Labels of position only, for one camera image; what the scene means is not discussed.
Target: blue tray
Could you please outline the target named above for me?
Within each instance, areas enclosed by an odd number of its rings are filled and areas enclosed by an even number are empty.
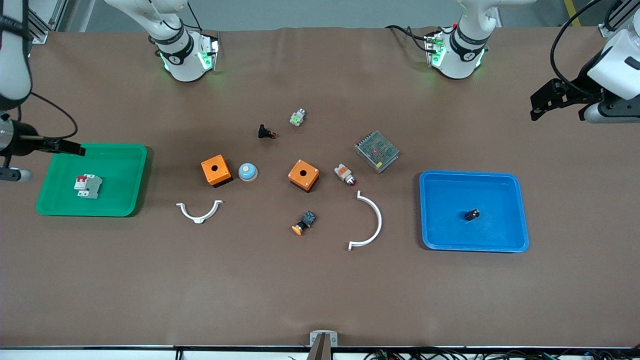
[[[420,175],[422,241],[434,250],[523,252],[520,183],[511,174],[427,170]],[[471,221],[464,214],[478,209]]]

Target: orange button housing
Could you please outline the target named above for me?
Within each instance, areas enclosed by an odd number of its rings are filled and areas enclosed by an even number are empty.
[[[217,155],[209,160],[203,161],[202,171],[204,171],[207,182],[215,188],[233,180],[231,171],[229,171],[227,162],[222,155]]]
[[[306,192],[311,191],[318,177],[320,171],[302,160],[298,160],[289,172],[290,182]]]

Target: table surface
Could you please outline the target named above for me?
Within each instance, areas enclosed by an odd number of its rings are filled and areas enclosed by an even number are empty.
[[[146,34],[52,34],[31,56],[34,91],[75,116],[76,141],[142,143],[152,166],[133,217],[45,217],[51,156],[14,159],[35,179],[0,184],[1,344],[295,345],[323,328],[343,345],[635,345],[640,126],[580,123],[578,107],[531,122],[556,33],[498,29],[461,81],[390,30],[223,33],[218,71],[194,83],[162,69]],[[571,77],[602,44],[569,29],[558,65]],[[34,97],[23,114],[46,135],[70,127]],[[259,140],[260,123],[280,138]],[[375,130],[401,151],[380,175],[352,148]],[[257,180],[211,188],[200,162],[217,154],[256,164]],[[321,172],[311,193],[287,181],[298,159]],[[425,249],[427,169],[516,175],[529,250]],[[356,190],[384,225],[348,252],[376,226]],[[175,206],[200,214],[218,199],[203,225]],[[316,226],[298,237],[306,210]]]

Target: white curved bracket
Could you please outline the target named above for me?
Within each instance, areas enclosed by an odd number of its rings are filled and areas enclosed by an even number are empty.
[[[213,202],[213,208],[211,208],[211,210],[209,210],[208,213],[206,213],[205,215],[203,215],[201,217],[192,217],[191,215],[189,215],[189,213],[187,213],[187,207],[183,203],[176,204],[176,206],[180,206],[180,210],[182,210],[182,213],[184,214],[184,216],[192,219],[194,223],[202,224],[204,222],[204,220],[207,220],[208,218],[212,217],[213,214],[216,213],[216,211],[218,210],[218,206],[220,204],[222,204],[222,200],[214,201]]]
[[[373,239],[375,239],[378,236],[378,234],[380,234],[380,229],[382,229],[382,214],[380,213],[380,209],[378,209],[377,205],[375,205],[373,201],[369,200],[368,198],[361,196],[360,190],[358,190],[358,196],[356,197],[356,199],[366,202],[373,208],[373,211],[376,212],[376,215],[378,216],[378,229],[376,230],[376,233],[373,234],[373,236],[366,239],[365,241],[350,241],[349,249],[348,249],[349,251],[351,251],[353,247],[364,246],[372,242]]]

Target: metal power supply unit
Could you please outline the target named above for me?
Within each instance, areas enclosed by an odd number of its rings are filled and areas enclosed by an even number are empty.
[[[367,135],[354,149],[377,173],[383,172],[400,154],[394,144],[379,131]]]

